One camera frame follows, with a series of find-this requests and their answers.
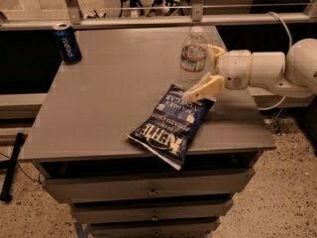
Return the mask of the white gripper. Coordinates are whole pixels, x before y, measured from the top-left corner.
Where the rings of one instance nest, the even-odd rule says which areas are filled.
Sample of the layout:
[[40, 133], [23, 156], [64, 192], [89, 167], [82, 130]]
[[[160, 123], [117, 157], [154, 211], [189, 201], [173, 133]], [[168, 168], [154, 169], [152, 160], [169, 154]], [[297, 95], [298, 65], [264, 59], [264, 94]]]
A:
[[218, 94], [224, 87], [229, 90], [245, 90], [250, 82], [252, 54], [247, 51], [227, 52], [218, 46], [207, 45], [207, 55], [220, 74], [207, 72], [198, 83], [187, 89], [182, 99], [196, 102]]

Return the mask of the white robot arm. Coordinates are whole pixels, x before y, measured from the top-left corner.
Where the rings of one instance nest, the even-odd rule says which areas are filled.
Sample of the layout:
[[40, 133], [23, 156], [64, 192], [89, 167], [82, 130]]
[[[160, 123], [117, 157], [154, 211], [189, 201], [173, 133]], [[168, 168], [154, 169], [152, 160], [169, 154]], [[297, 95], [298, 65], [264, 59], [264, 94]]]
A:
[[228, 90], [248, 87], [275, 95], [304, 98], [317, 93], [317, 40], [303, 39], [282, 52], [221, 53], [214, 59], [216, 74], [205, 74], [183, 93], [185, 102], [197, 102]]

